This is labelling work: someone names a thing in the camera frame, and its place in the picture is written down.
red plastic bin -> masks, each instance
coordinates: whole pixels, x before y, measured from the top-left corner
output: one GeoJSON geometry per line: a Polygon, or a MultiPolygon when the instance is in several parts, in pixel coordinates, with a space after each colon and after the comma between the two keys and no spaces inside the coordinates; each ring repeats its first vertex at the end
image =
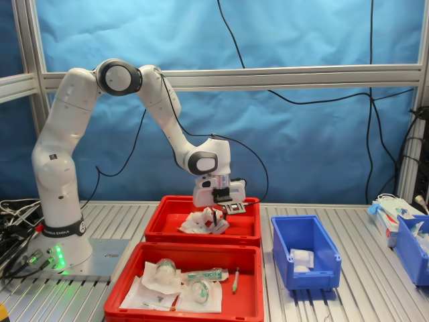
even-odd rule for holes
{"type": "MultiPolygon", "coordinates": [[[[255,203],[257,198],[246,198],[246,203],[255,203]]],[[[220,235],[183,233],[178,230],[190,213],[202,211],[192,203],[191,196],[165,196],[152,215],[145,230],[147,242],[192,243],[216,245],[260,246],[261,224],[259,203],[246,206],[246,212],[229,215],[230,226],[220,235]]]]}
{"type": "Polygon", "coordinates": [[[263,321],[261,250],[253,246],[212,246],[173,243],[140,243],[125,265],[104,305],[106,322],[223,322],[263,321]],[[184,313],[120,309],[135,276],[143,275],[145,261],[174,261],[183,272],[227,268],[230,276],[221,282],[222,313],[184,313]],[[238,288],[232,293],[235,265],[240,268],[238,288]]]}

slotted aluminum table surface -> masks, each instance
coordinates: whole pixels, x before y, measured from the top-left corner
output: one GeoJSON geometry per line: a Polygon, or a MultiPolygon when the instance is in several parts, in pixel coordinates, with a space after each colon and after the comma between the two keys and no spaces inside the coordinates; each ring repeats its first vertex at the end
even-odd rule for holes
{"type": "MultiPolygon", "coordinates": [[[[157,202],[91,202],[83,211],[91,238],[130,239],[111,282],[26,278],[0,292],[11,321],[102,321],[106,301],[157,202]]],[[[266,321],[409,321],[429,322],[429,288],[415,287],[396,253],[365,211],[356,205],[261,204],[266,321]],[[317,215],[342,259],[340,286],[332,292],[298,290],[283,285],[271,249],[276,215],[317,215]]]]}

blue box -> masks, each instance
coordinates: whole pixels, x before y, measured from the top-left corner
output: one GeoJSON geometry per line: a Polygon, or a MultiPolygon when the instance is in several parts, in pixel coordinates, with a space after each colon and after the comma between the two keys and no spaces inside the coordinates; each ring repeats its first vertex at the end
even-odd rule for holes
{"type": "Polygon", "coordinates": [[[339,286],[341,256],[315,215],[275,216],[271,217],[271,221],[274,226],[274,259],[288,290],[330,290],[339,286]],[[294,273],[291,248],[314,253],[313,271],[294,273]]]}
{"type": "Polygon", "coordinates": [[[410,231],[415,224],[423,221],[420,230],[429,233],[429,216],[415,215],[414,217],[415,219],[403,219],[401,216],[397,216],[400,228],[397,232],[395,251],[411,281],[415,285],[429,286],[428,255],[410,231]]]}

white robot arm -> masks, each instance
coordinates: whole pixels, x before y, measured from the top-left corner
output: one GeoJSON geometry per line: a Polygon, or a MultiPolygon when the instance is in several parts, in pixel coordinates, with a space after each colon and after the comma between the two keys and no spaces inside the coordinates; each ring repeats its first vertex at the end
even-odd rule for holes
{"type": "Polygon", "coordinates": [[[177,95],[158,67],[145,65],[137,69],[122,60],[110,59],[92,71],[73,68],[60,84],[32,154],[44,227],[29,244],[28,252],[42,251],[53,257],[48,268],[52,271],[78,265],[92,252],[84,235],[71,155],[84,135],[97,99],[104,93],[137,94],[166,135],[177,165],[201,176],[194,188],[197,207],[218,204],[229,214],[244,212],[245,181],[230,180],[228,141],[209,138],[198,147],[188,142],[176,119],[181,110],[177,95]]]}

electrical cable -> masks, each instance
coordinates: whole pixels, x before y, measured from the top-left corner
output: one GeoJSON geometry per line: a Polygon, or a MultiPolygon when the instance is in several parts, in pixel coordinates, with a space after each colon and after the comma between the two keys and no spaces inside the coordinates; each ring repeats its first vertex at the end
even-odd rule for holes
{"type": "Polygon", "coordinates": [[[21,247],[19,250],[17,250],[14,255],[12,255],[11,259],[6,263],[6,266],[4,267],[2,274],[1,274],[1,279],[4,280],[5,278],[10,278],[10,275],[8,275],[8,273],[10,272],[10,270],[13,268],[13,266],[15,265],[16,261],[18,260],[18,258],[20,258],[23,253],[27,250],[28,247],[28,243],[29,241],[33,238],[33,236],[35,236],[37,233],[31,233],[28,235],[27,238],[25,238],[22,243],[18,246],[21,247]]]}
{"type": "Polygon", "coordinates": [[[145,115],[146,115],[146,109],[145,109],[145,111],[143,112],[143,115],[141,116],[141,121],[140,121],[140,125],[139,125],[139,129],[137,130],[137,134],[135,135],[135,139],[134,139],[134,144],[133,144],[133,149],[131,150],[131,152],[130,152],[130,154],[128,155],[128,158],[127,158],[127,160],[125,161],[125,163],[124,163],[124,165],[123,165],[123,167],[122,167],[122,169],[120,169],[120,171],[118,171],[117,173],[115,173],[115,174],[106,174],[106,173],[104,173],[103,171],[101,171],[100,170],[100,168],[98,167],[98,166],[95,166],[95,168],[96,168],[96,170],[97,170],[97,183],[96,183],[96,185],[95,185],[95,188],[94,188],[94,191],[93,191],[93,193],[92,193],[92,195],[89,197],[89,199],[85,202],[85,204],[81,207],[81,209],[83,209],[90,201],[91,201],[91,199],[94,197],[94,195],[95,195],[95,192],[97,191],[97,188],[99,187],[99,183],[100,183],[100,174],[101,175],[103,175],[103,176],[108,176],[108,177],[112,177],[112,176],[117,176],[118,174],[120,174],[122,171],[123,171],[123,169],[125,169],[125,167],[127,166],[127,164],[128,164],[128,161],[129,161],[129,159],[131,159],[131,156],[133,155],[133,153],[134,153],[134,150],[135,150],[135,146],[136,146],[136,144],[137,144],[137,139],[139,138],[139,134],[140,134],[140,130],[141,130],[141,124],[143,124],[143,119],[145,118],[145,115]]]}
{"type": "Polygon", "coordinates": [[[221,135],[219,135],[219,134],[191,134],[191,133],[189,133],[183,126],[182,126],[182,124],[180,123],[180,121],[179,121],[179,118],[178,118],[178,116],[177,116],[177,114],[176,114],[176,111],[174,110],[174,106],[173,106],[173,102],[172,102],[172,99],[171,99],[171,96],[170,96],[170,92],[169,92],[169,90],[168,90],[168,88],[167,88],[167,84],[166,84],[166,80],[165,80],[165,76],[163,75],[163,74],[161,74],[161,77],[162,77],[162,82],[164,83],[164,87],[165,87],[165,89],[166,89],[166,91],[167,91],[167,94],[168,94],[168,99],[170,100],[170,105],[172,106],[172,110],[173,110],[173,114],[174,114],[174,117],[176,118],[176,121],[177,121],[177,123],[179,124],[179,126],[180,126],[180,128],[183,130],[183,132],[185,132],[186,134],[188,134],[189,136],[196,136],[196,137],[212,137],[212,138],[215,138],[215,137],[218,137],[218,138],[223,138],[223,139],[226,139],[226,140],[229,140],[229,141],[233,141],[233,142],[236,142],[236,143],[238,143],[238,144],[241,144],[243,147],[245,147],[246,149],[248,149],[250,152],[252,152],[255,156],[256,156],[256,158],[259,160],[259,162],[261,163],[261,165],[262,165],[262,167],[263,167],[263,170],[265,171],[265,177],[266,177],[266,181],[267,181],[267,186],[266,186],[266,188],[265,188],[265,193],[264,193],[264,195],[262,196],[262,198],[260,199],[260,200],[258,200],[257,202],[255,202],[255,203],[246,203],[246,206],[248,206],[248,205],[254,205],[254,204],[256,204],[256,203],[261,203],[265,198],[266,198],[266,196],[267,196],[267,194],[268,194],[268,188],[269,188],[269,178],[268,178],[268,171],[267,171],[267,168],[265,167],[265,164],[263,163],[263,161],[261,160],[261,158],[257,155],[257,153],[255,152],[255,151],[253,151],[251,148],[249,148],[248,146],[246,146],[244,143],[241,143],[239,140],[236,140],[236,139],[233,139],[233,138],[228,138],[227,136],[221,136],[221,135]]]}
{"type": "MultiPolygon", "coordinates": [[[[414,119],[412,120],[412,122],[411,122],[411,124],[410,124],[410,126],[408,127],[408,129],[407,129],[407,132],[406,132],[406,134],[405,134],[405,136],[404,136],[404,139],[402,140],[402,143],[401,143],[401,147],[400,147],[400,151],[399,151],[399,154],[398,154],[398,156],[397,156],[397,160],[396,160],[396,164],[397,164],[397,167],[398,167],[398,173],[399,173],[399,168],[401,167],[401,164],[402,164],[402,160],[404,159],[404,150],[405,150],[405,146],[406,146],[406,142],[408,141],[408,140],[410,140],[410,139],[419,139],[419,140],[423,140],[423,139],[420,139],[420,138],[417,138],[417,137],[408,137],[409,136],[409,134],[410,134],[410,132],[411,132],[411,130],[412,130],[412,128],[414,127],[414,124],[416,124],[416,122],[417,122],[417,119],[419,118],[419,115],[421,114],[421,111],[420,112],[416,112],[415,113],[415,117],[414,117],[414,119]]],[[[393,180],[393,179],[398,179],[398,177],[397,178],[395,178],[395,176],[393,175],[391,178],[389,178],[389,180],[383,185],[383,188],[381,188],[380,189],[380,192],[378,193],[378,195],[380,195],[382,192],[383,192],[383,190],[384,190],[384,188],[393,180]]]]}
{"type": "Polygon", "coordinates": [[[23,217],[21,217],[21,215],[19,214],[20,212],[22,212],[25,209],[34,207],[36,205],[38,205],[40,203],[40,201],[36,201],[35,203],[32,203],[31,205],[27,205],[24,206],[18,210],[15,211],[10,211],[6,208],[3,208],[3,206],[1,205],[2,203],[14,203],[14,202],[19,202],[19,201],[34,201],[34,200],[38,200],[38,199],[18,199],[18,200],[2,200],[0,201],[0,210],[13,215],[14,217],[19,217],[22,221],[24,221],[26,224],[30,225],[31,227],[34,227],[34,225],[32,223],[30,223],[29,221],[27,221],[26,219],[24,219],[23,217]]]}
{"type": "Polygon", "coordinates": [[[420,161],[419,161],[419,160],[417,160],[416,158],[413,158],[412,156],[404,156],[404,158],[409,158],[409,159],[411,159],[411,160],[416,161],[418,164],[420,164],[420,161]]]}
{"type": "MultiPolygon", "coordinates": [[[[236,48],[237,53],[238,53],[239,58],[240,58],[241,66],[243,68],[246,68],[245,65],[244,65],[244,62],[243,62],[243,58],[241,57],[240,49],[239,49],[239,47],[237,45],[237,41],[235,40],[235,36],[234,36],[232,30],[230,29],[230,27],[229,27],[229,25],[228,25],[228,23],[227,23],[224,15],[223,15],[220,0],[217,0],[217,4],[218,4],[218,7],[219,7],[219,11],[221,13],[222,19],[223,19],[226,27],[228,28],[229,33],[230,33],[230,35],[231,35],[231,37],[232,37],[232,39],[234,41],[235,48],[236,48]]],[[[371,0],[370,35],[369,35],[369,63],[370,64],[373,63],[373,12],[374,12],[374,1],[371,0]]],[[[371,174],[373,172],[373,162],[372,162],[372,157],[371,157],[371,151],[369,149],[369,130],[370,130],[370,126],[371,126],[371,110],[372,110],[372,106],[374,106],[374,110],[376,111],[375,113],[376,113],[378,124],[379,124],[379,132],[380,132],[381,145],[383,146],[383,149],[386,151],[386,153],[389,155],[389,157],[392,159],[393,165],[395,166],[395,177],[397,177],[398,176],[397,164],[396,164],[395,159],[393,158],[393,156],[391,156],[389,150],[385,147],[385,144],[383,142],[383,138],[382,138],[382,134],[381,134],[382,133],[382,131],[381,131],[381,122],[379,120],[378,111],[377,111],[377,108],[376,108],[376,106],[374,104],[374,101],[380,100],[380,99],[386,99],[388,97],[394,97],[394,96],[397,96],[397,95],[400,95],[400,94],[404,94],[404,93],[407,93],[407,92],[410,92],[410,91],[413,91],[413,89],[409,89],[409,90],[406,90],[406,91],[403,91],[403,92],[400,92],[400,93],[395,93],[395,94],[392,94],[392,95],[388,95],[388,96],[385,96],[385,97],[380,97],[378,99],[373,99],[373,97],[372,97],[372,88],[370,87],[369,88],[369,94],[361,92],[361,93],[357,93],[357,94],[354,94],[354,95],[348,95],[348,96],[345,96],[345,97],[339,97],[338,99],[328,99],[328,100],[323,100],[323,101],[309,101],[309,102],[295,102],[295,101],[291,101],[291,100],[285,98],[284,96],[278,94],[275,91],[268,90],[268,92],[270,92],[271,94],[274,94],[275,96],[277,96],[277,97],[279,97],[279,98],[281,98],[281,99],[283,99],[283,100],[285,100],[285,101],[287,101],[287,102],[289,102],[291,104],[295,104],[295,105],[307,105],[307,104],[316,104],[316,103],[329,103],[329,102],[341,101],[343,99],[348,99],[350,97],[355,97],[355,96],[359,96],[359,95],[365,95],[365,96],[369,97],[370,113],[369,113],[369,120],[368,120],[368,127],[367,127],[367,140],[366,140],[366,143],[367,143],[368,157],[369,157],[369,161],[370,161],[370,171],[369,171],[369,176],[368,176],[368,179],[367,179],[367,185],[366,185],[366,188],[365,188],[365,199],[366,199],[367,203],[368,203],[369,181],[371,180],[371,174]]]]}
{"type": "Polygon", "coordinates": [[[395,167],[395,174],[394,174],[394,176],[395,176],[395,184],[393,185],[393,191],[395,192],[396,191],[397,178],[399,176],[399,170],[398,170],[395,158],[390,154],[389,150],[386,148],[386,145],[384,144],[384,141],[383,141],[383,132],[381,130],[380,116],[378,114],[377,107],[375,106],[375,101],[372,100],[371,103],[373,105],[375,115],[377,116],[377,122],[378,122],[378,129],[379,129],[379,133],[380,133],[380,142],[381,142],[381,145],[383,146],[383,149],[386,151],[387,155],[389,156],[389,158],[391,159],[391,161],[393,162],[393,165],[395,167]]]}

